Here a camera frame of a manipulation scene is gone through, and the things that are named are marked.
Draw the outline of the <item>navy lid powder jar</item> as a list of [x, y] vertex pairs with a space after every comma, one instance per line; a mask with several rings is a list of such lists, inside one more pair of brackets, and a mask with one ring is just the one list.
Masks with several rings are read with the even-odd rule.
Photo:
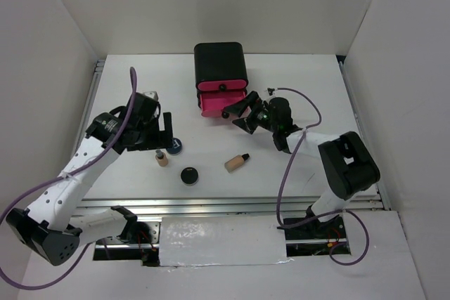
[[179, 155], [183, 150], [183, 144], [179, 138], [173, 137], [172, 139], [172, 146], [169, 148], [166, 148], [166, 151], [171, 156]]

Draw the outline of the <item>pink drawer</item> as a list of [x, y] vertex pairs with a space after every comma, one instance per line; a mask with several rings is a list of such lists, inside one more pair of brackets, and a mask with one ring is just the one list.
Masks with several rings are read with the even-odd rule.
[[248, 81], [244, 79], [232, 79], [224, 81], [202, 81], [197, 84], [197, 90], [200, 92], [213, 91], [235, 91], [243, 90], [247, 87]]
[[244, 99], [246, 90], [214, 91], [200, 93], [200, 109], [203, 117], [221, 117], [222, 110]]

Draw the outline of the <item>black lid powder jar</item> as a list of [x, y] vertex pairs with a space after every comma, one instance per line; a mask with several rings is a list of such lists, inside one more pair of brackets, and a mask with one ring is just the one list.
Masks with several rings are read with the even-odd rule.
[[180, 179], [187, 186], [195, 185], [199, 179], [198, 170], [194, 167], [185, 167], [180, 173]]

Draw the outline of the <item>black drawer organizer cabinet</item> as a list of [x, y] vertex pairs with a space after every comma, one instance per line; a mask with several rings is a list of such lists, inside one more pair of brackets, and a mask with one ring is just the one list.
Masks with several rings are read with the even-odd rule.
[[202, 81], [247, 80], [243, 47], [238, 42], [199, 43], [194, 47], [195, 87]]

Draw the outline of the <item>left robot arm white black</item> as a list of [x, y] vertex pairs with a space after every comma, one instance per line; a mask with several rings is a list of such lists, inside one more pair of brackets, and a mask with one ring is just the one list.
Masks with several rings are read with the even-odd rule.
[[99, 214], [75, 216], [84, 196], [103, 172], [124, 152], [168, 148], [172, 144], [172, 116], [161, 112], [154, 91], [137, 93], [125, 106], [94, 118], [74, 157], [52, 183], [25, 209], [6, 217], [18, 239], [53, 266], [65, 263], [76, 249], [105, 237], [135, 240], [143, 224], [121, 206]]

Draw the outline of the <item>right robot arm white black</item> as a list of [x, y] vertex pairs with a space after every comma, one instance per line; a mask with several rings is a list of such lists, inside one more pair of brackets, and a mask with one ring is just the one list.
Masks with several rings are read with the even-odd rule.
[[[271, 132], [276, 149], [290, 155], [276, 203], [280, 228], [306, 225], [312, 237], [323, 237], [330, 230], [330, 220], [342, 213], [355, 195], [380, 180], [380, 170], [358, 133], [348, 131], [340, 136], [314, 133], [312, 128], [318, 126], [318, 122], [299, 127], [293, 121], [288, 100], [274, 94], [275, 89], [269, 89], [269, 99], [263, 100], [252, 91], [244, 99], [226, 106], [222, 114], [235, 116], [233, 124], [248, 134], [259, 127]], [[281, 217], [280, 200], [298, 153], [321, 160], [328, 188], [307, 209], [305, 220], [287, 224]]]

